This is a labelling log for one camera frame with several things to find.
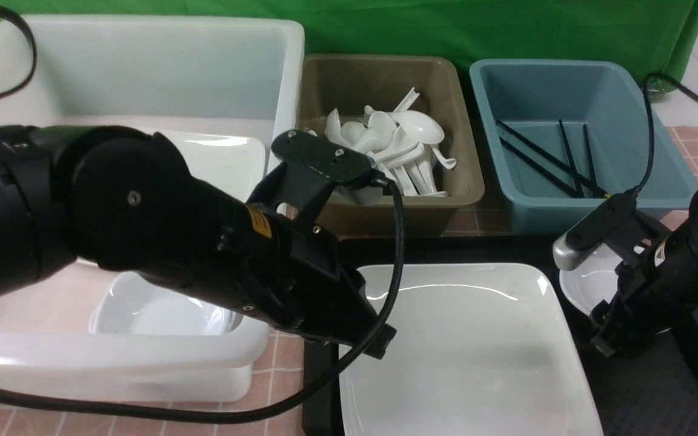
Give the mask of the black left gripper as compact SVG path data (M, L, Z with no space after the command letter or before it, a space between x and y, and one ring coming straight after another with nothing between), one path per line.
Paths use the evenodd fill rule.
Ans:
M337 237L238 200L204 204L147 281L311 342L360 345L379 320L365 282L341 265Z

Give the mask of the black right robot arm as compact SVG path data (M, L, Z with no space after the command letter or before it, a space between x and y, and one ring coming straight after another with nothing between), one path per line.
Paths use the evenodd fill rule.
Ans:
M698 190L674 231L640 212L634 196L620 194L594 210L580 237L620 257L617 292L590 314L591 344L604 356L637 354L698 309Z

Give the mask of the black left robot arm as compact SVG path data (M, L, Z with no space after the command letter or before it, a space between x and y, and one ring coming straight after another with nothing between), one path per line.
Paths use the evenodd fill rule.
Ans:
M364 155L299 130L246 201L192 176L161 133L0 128L0 296L80 257L309 340L382 358L396 329L316 220L337 187L385 187Z

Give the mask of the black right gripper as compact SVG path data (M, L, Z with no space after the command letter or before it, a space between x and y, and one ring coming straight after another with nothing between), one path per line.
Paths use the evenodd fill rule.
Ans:
M668 236L646 248L640 264L615 268L617 292L591 312L591 345L603 356L634 354L634 340L650 340L698 309L698 236Z

